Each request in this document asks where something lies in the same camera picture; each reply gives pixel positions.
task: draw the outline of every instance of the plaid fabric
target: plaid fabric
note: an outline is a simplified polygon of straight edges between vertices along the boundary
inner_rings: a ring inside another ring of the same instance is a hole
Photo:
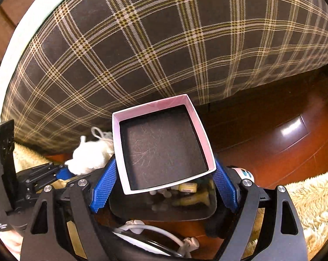
[[[117,110],[196,105],[328,63],[324,0],[64,0],[27,46],[2,120],[18,142],[72,151]]]

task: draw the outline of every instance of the yellow bottle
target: yellow bottle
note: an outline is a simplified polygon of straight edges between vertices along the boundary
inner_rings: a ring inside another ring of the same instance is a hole
[[[196,182],[185,182],[171,187],[171,189],[173,190],[178,190],[181,192],[190,192],[190,193],[196,193],[197,188],[198,188],[198,184]]]
[[[211,189],[215,189],[215,185],[213,184],[213,180],[212,179],[209,179],[209,187]]]
[[[199,202],[204,203],[206,206],[210,206],[209,192],[198,192],[190,196],[182,197],[180,199],[172,201],[172,206],[189,206]]]

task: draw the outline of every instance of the metal screw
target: metal screw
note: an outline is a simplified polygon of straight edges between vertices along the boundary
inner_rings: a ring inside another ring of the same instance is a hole
[[[78,181],[78,185],[79,185],[79,186],[85,186],[87,183],[88,183],[88,182],[87,182],[86,179],[80,179],[80,180]]]
[[[44,192],[50,192],[52,190],[52,186],[48,185],[43,188]]]
[[[285,192],[286,188],[284,186],[278,186],[278,191]]]
[[[251,186],[252,185],[252,181],[250,181],[249,179],[244,179],[243,180],[243,185],[244,186]]]
[[[15,209],[15,212],[16,212],[17,214],[20,214],[20,213],[21,213],[21,210],[22,210],[22,208],[21,208],[21,207],[18,207],[17,209]]]

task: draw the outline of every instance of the blue textured pad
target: blue textured pad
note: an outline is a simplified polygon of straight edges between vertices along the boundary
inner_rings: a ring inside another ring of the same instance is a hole
[[[224,205],[235,213],[239,207],[236,197],[236,189],[216,158],[215,162],[216,171],[212,173],[213,181],[222,197]]]
[[[108,168],[100,178],[93,190],[93,200],[90,209],[96,213],[100,208],[104,207],[117,179],[116,159],[108,164]]]
[[[76,176],[75,174],[73,174],[69,171],[68,167],[65,167],[65,168],[62,168],[55,177],[56,177],[56,179],[62,179],[64,181],[66,181],[67,179],[70,179],[75,176]]]

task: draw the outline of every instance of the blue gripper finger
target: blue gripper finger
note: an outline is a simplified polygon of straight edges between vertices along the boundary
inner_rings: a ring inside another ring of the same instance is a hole
[[[105,167],[105,172],[98,181],[97,185],[92,190],[92,203],[90,209],[96,213],[100,208],[103,208],[110,196],[111,190],[117,179],[117,164],[116,159],[110,159]]]
[[[212,173],[213,181],[222,197],[224,205],[235,213],[239,207],[236,189],[216,157],[215,162],[216,171]]]

